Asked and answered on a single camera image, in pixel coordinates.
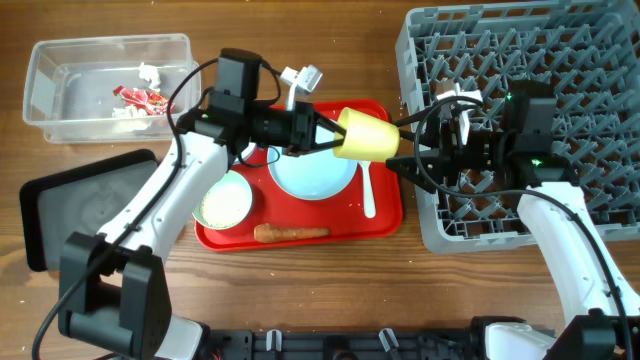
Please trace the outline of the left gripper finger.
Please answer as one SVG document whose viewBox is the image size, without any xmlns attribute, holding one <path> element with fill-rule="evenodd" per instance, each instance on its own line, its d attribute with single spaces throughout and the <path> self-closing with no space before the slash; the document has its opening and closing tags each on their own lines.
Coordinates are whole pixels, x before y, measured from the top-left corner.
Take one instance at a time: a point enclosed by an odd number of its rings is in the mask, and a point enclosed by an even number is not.
<svg viewBox="0 0 640 360">
<path fill-rule="evenodd" d="M 329 119 L 325 115 L 320 112 L 314 113 L 314 120 L 318 125 L 323 127 L 324 129 L 331 131 L 333 133 L 338 133 L 342 136 L 346 135 L 346 130 L 340 126 L 336 121 Z"/>
<path fill-rule="evenodd" d="M 332 140 L 332 141 L 322 142 L 322 143 L 312 142 L 309 146 L 302 147 L 300 150 L 300 153 L 311 154 L 315 152 L 325 151 L 325 150 L 340 147 L 343 145 L 343 143 L 344 143 L 343 139 Z"/>
</svg>

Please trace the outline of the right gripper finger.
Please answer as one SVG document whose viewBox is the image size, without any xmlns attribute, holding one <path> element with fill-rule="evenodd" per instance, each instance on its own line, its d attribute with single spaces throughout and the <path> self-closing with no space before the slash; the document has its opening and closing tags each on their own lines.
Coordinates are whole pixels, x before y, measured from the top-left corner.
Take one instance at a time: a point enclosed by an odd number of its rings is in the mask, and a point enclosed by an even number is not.
<svg viewBox="0 0 640 360">
<path fill-rule="evenodd" d="M 405 125 L 418 123 L 420 120 L 423 120 L 423 119 L 426 119 L 426 123 L 423 129 L 423 132 L 419 137 L 419 143 L 421 145 L 434 145 L 435 144 L 435 113 L 429 114 L 429 110 L 422 110 L 413 115 L 410 115 L 406 118 L 403 118 L 394 122 L 394 125 L 399 128 L 399 133 L 401 138 L 408 141 L 414 141 L 415 134 L 407 130 L 402 130 L 402 127 Z"/>
<path fill-rule="evenodd" d="M 436 186 L 422 175 L 413 155 L 402 155 L 389 158 L 385 161 L 385 166 L 387 169 L 399 175 L 399 177 L 408 180 L 422 190 L 430 194 L 436 193 Z M 440 184 L 439 166 L 423 162 L 423 167 L 430 178 Z"/>
</svg>

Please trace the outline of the light blue plate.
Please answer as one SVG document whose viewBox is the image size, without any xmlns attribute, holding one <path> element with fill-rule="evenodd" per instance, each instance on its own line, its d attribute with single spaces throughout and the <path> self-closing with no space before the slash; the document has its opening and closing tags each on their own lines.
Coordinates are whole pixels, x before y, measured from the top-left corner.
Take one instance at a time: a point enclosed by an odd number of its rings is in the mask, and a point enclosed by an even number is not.
<svg viewBox="0 0 640 360">
<path fill-rule="evenodd" d="M 324 200 L 344 190 L 355 176 L 355 160 L 337 158 L 333 150 L 298 157 L 284 148 L 267 152 L 268 171 L 276 185 L 288 195 L 307 201 Z"/>
</svg>

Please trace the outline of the yellow plastic cup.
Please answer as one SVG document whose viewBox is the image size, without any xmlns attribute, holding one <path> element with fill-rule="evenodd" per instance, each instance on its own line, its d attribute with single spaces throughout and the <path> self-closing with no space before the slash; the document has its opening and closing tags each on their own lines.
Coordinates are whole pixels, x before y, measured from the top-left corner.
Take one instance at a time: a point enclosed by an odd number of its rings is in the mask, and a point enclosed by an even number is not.
<svg viewBox="0 0 640 360">
<path fill-rule="evenodd" d="M 343 143 L 333 149 L 337 158 L 384 163 L 394 157 L 399 148 L 399 128 L 382 119 L 345 107 L 337 123 L 346 134 L 335 134 Z"/>
</svg>

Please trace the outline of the white plastic spoon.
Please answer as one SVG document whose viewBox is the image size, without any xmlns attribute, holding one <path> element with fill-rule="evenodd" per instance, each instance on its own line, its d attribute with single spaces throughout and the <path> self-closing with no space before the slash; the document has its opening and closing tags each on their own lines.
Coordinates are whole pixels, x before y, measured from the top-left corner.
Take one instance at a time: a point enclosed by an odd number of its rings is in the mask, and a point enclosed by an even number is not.
<svg viewBox="0 0 640 360">
<path fill-rule="evenodd" d="M 376 205 L 373 194 L 373 187 L 370 177 L 370 165 L 369 161 L 358 162 L 362 172 L 362 185 L 363 185 L 363 209 L 366 218 L 372 219 L 376 216 Z"/>
</svg>

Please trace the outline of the red snack wrapper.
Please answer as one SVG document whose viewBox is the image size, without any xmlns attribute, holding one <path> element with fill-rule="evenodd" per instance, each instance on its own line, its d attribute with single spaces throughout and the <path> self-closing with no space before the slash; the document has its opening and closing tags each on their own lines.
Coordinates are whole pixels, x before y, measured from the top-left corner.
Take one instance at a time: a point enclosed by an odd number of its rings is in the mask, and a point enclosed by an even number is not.
<svg viewBox="0 0 640 360">
<path fill-rule="evenodd" d="M 125 104 L 122 108 L 113 109 L 114 117 L 156 116 L 174 110 L 167 98 L 153 90 L 119 86 L 113 94 Z"/>
</svg>

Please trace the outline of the light blue bowl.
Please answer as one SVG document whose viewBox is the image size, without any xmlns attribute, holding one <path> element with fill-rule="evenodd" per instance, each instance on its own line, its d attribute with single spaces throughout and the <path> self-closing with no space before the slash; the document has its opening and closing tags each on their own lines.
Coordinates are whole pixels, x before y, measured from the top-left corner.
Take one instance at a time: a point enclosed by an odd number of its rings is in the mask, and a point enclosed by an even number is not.
<svg viewBox="0 0 640 360">
<path fill-rule="evenodd" d="M 234 165 L 241 164 L 242 162 L 247 162 L 248 159 L 252 156 L 255 148 L 256 144 L 253 142 L 249 142 L 247 147 L 241 152 L 240 156 L 235 159 Z"/>
</svg>

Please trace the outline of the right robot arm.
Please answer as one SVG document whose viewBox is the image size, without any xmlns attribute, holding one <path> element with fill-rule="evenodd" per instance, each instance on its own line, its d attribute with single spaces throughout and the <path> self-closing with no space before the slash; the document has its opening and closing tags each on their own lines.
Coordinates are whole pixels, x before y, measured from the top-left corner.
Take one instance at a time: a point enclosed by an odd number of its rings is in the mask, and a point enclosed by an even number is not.
<svg viewBox="0 0 640 360">
<path fill-rule="evenodd" d="M 509 317 L 476 317 L 471 345 L 478 359 L 636 359 L 639 295 L 608 252 L 589 215 L 577 171 L 552 151 L 557 98 L 551 85 L 514 80 L 501 129 L 474 131 L 469 113 L 478 92 L 456 83 L 428 108 L 396 122 L 410 155 L 388 169 L 423 190 L 453 190 L 464 170 L 491 170 L 494 197 L 512 202 L 544 257 L 559 294 L 565 328 L 553 337 Z"/>
</svg>

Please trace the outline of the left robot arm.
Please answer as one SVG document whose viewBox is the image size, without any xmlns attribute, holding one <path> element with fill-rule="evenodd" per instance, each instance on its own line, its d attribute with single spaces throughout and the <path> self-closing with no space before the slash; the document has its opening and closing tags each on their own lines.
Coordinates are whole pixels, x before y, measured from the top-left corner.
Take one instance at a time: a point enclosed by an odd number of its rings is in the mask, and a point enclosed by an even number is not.
<svg viewBox="0 0 640 360">
<path fill-rule="evenodd" d="M 257 97 L 261 56 L 225 48 L 213 59 L 214 87 L 179 119 L 169 119 L 167 156 L 111 221 L 92 235 L 72 234 L 63 246 L 59 300 L 34 339 L 33 358 L 51 323 L 66 337 L 129 359 L 206 359 L 208 326 L 174 314 L 164 263 L 205 193 L 228 172 L 250 141 L 294 154 L 328 150 L 315 128 L 345 128 L 309 103 L 285 110 Z"/>
</svg>

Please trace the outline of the grey dishwasher rack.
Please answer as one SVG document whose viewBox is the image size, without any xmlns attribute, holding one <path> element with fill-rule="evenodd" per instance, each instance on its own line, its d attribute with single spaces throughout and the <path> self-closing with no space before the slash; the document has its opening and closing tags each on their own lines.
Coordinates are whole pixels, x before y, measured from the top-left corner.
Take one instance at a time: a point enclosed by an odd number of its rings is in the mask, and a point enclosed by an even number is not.
<svg viewBox="0 0 640 360">
<path fill-rule="evenodd" d="M 409 11 L 395 45 L 401 102 L 416 113 L 439 83 L 478 90 L 476 130 L 500 126 L 515 80 L 549 84 L 553 150 L 577 170 L 606 241 L 639 236 L 639 10 L 631 1 L 531 1 Z"/>
</svg>

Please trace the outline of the clear plastic waste bin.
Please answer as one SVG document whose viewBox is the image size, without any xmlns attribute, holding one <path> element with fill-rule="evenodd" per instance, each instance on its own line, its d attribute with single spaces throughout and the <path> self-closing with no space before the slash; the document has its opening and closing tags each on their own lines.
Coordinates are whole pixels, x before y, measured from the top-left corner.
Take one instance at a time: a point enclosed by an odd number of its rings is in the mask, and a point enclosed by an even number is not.
<svg viewBox="0 0 640 360">
<path fill-rule="evenodd" d="M 165 115 L 112 116 L 125 106 L 114 89 L 148 87 L 139 78 L 142 62 L 158 68 L 165 98 L 198 66 L 181 33 L 41 41 L 29 62 L 23 120 L 58 144 L 168 140 Z"/>
</svg>

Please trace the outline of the red serving tray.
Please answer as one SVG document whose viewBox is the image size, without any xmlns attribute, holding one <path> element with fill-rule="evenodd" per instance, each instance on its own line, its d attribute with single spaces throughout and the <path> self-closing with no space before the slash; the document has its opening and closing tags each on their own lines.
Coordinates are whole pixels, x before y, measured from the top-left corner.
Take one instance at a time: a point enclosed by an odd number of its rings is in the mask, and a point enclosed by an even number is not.
<svg viewBox="0 0 640 360">
<path fill-rule="evenodd" d="M 204 247 L 216 252 L 230 252 L 354 241 L 385 237 L 400 226 L 403 207 L 398 175 L 384 164 L 370 165 L 377 214 L 369 219 L 364 214 L 362 172 L 357 162 L 355 176 L 344 190 L 328 199 L 307 201 L 288 195 L 276 185 L 268 171 L 267 152 L 262 148 L 254 150 L 248 161 L 256 163 L 256 168 L 241 164 L 232 167 L 251 186 L 252 208 L 240 224 L 227 230 L 212 230 L 196 222 L 196 238 Z M 321 238 L 265 244 L 254 239 L 254 228 L 260 224 L 322 227 L 328 228 L 330 234 Z"/>
</svg>

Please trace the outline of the orange carrot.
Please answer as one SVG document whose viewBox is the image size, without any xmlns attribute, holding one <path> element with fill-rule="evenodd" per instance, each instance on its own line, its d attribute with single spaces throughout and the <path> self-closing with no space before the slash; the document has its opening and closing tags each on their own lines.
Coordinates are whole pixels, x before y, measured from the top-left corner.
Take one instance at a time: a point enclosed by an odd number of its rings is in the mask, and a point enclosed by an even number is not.
<svg viewBox="0 0 640 360">
<path fill-rule="evenodd" d="M 254 239 L 259 243 L 279 243 L 328 236 L 328 228 L 291 228 L 260 224 L 254 228 Z"/>
</svg>

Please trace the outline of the green bowl with rice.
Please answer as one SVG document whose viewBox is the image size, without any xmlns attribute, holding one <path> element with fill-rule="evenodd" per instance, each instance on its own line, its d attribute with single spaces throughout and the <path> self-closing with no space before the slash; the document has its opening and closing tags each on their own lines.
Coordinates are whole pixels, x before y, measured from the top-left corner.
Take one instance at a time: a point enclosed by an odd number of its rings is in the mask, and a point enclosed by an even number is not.
<svg viewBox="0 0 640 360">
<path fill-rule="evenodd" d="M 247 217 L 252 204 L 249 182 L 240 173 L 230 170 L 205 194 L 192 216 L 206 228 L 227 230 Z"/>
</svg>

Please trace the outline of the black tray bin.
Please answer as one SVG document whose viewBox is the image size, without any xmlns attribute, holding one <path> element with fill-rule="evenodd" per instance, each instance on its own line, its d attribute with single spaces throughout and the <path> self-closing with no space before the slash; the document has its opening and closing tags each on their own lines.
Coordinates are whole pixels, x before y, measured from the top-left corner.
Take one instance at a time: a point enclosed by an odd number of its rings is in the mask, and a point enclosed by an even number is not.
<svg viewBox="0 0 640 360">
<path fill-rule="evenodd" d="M 155 154 L 140 149 L 26 182 L 19 201 L 30 270 L 57 270 L 69 236 L 95 234 L 124 210 L 157 167 Z"/>
</svg>

